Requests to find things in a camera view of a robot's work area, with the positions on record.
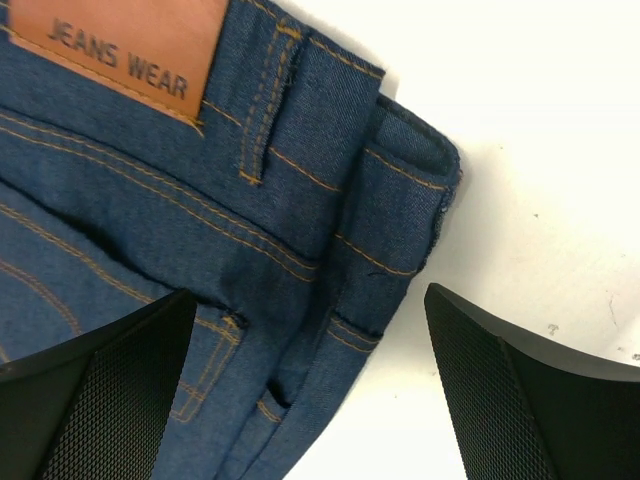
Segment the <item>dark blue denim trousers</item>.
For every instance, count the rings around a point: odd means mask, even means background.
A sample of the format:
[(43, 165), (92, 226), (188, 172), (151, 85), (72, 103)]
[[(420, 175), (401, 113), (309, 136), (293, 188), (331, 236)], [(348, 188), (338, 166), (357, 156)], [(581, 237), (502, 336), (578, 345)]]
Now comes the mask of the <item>dark blue denim trousers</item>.
[[(454, 145), (269, 1), (1, 5), (1, 359), (186, 288), (156, 479), (281, 479), (439, 236)], [(36, 18), (32, 32), (19, 18)]]

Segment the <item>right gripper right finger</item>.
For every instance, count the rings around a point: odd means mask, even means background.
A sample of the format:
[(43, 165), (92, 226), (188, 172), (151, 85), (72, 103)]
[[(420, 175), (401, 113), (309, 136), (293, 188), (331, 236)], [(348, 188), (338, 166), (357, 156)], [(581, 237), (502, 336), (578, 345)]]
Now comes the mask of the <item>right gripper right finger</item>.
[(424, 306), (467, 478), (638, 478), (638, 367), (554, 342), (441, 284)]

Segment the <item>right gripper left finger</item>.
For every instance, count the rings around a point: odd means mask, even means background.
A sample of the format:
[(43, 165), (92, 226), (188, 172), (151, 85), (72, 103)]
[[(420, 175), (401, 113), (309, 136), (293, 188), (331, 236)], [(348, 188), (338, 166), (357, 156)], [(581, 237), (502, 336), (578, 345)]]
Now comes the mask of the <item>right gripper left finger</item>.
[(2, 365), (2, 478), (150, 478), (195, 313), (178, 290)]

